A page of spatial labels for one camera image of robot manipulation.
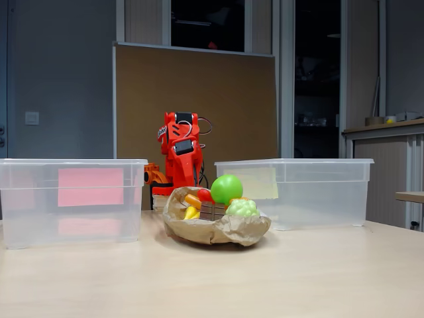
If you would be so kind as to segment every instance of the brown paper bag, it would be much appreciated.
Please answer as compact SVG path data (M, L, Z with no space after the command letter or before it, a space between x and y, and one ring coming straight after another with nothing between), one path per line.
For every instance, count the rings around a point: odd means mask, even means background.
M181 187L172 192L163 212L168 235L176 235L201 244L234 242L250 246L257 243L270 228L271 220L262 215L254 217L225 215L217 221L184 220L187 207L182 202L187 194L197 195L198 189Z

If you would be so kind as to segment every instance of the yellow sticky note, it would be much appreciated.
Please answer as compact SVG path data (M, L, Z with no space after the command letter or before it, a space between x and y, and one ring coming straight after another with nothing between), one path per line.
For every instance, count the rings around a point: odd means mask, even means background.
M278 198L275 168L226 169L224 174L232 174L240 179L243 197L251 200Z

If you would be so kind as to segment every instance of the red toy tomato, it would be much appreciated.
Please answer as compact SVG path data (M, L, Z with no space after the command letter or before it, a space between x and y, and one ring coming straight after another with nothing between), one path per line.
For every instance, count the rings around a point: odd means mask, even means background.
M208 189L200 189L197 192L197 197L199 198L200 202L213 202L211 192Z

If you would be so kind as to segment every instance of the plastic storage bin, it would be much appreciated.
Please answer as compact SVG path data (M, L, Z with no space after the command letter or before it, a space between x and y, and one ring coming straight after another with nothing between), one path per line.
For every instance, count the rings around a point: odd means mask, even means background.
M138 239L146 160L0 160L7 248Z
M270 159L216 162L217 175L233 174L243 196L280 230L363 225L372 159Z

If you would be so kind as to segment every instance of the bulletin board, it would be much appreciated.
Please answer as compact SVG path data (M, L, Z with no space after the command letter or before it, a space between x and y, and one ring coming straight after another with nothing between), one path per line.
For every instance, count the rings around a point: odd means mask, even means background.
M175 111L213 124L199 137L209 187L215 162L278 157L273 57L117 44L115 58L117 158L145 158L165 172L157 135ZM143 198L148 209L148 186Z

